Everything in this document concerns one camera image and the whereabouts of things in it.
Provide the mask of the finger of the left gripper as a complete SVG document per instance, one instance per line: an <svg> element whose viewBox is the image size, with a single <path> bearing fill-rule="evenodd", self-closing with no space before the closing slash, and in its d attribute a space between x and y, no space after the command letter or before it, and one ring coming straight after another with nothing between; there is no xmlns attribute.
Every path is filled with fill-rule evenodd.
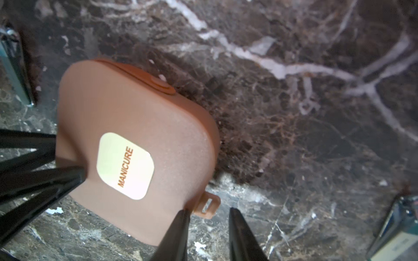
<svg viewBox="0 0 418 261"><path fill-rule="evenodd" d="M35 149L1 162L1 173L32 171L55 160L56 136L2 129L1 149Z"/></svg>
<svg viewBox="0 0 418 261"><path fill-rule="evenodd" d="M86 178L86 170L81 166L4 172L1 173L1 203L49 190L52 190L53 197L60 199L81 185Z"/></svg>

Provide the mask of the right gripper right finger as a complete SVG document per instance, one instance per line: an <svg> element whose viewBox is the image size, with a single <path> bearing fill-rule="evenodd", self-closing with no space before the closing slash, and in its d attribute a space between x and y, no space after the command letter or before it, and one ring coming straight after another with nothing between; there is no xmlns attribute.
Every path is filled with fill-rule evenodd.
<svg viewBox="0 0 418 261"><path fill-rule="evenodd" d="M229 212L229 249L231 261L268 261L237 208Z"/></svg>

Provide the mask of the brown clipper case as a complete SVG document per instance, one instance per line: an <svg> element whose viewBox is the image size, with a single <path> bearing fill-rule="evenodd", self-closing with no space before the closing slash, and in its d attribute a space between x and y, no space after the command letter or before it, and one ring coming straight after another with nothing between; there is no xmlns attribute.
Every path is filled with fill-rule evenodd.
<svg viewBox="0 0 418 261"><path fill-rule="evenodd" d="M84 60L62 77L57 115L56 164L86 169L70 194L86 209L153 246L177 212L215 215L221 200L206 187L218 127L168 83L132 65Z"/></svg>

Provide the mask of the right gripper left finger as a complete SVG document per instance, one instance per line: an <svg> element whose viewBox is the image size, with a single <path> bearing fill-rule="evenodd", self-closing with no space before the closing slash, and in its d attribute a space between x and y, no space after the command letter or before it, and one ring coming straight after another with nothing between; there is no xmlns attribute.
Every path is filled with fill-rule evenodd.
<svg viewBox="0 0 418 261"><path fill-rule="evenodd" d="M186 261L190 211L181 210L176 214L163 240L158 246L159 261Z"/></svg>

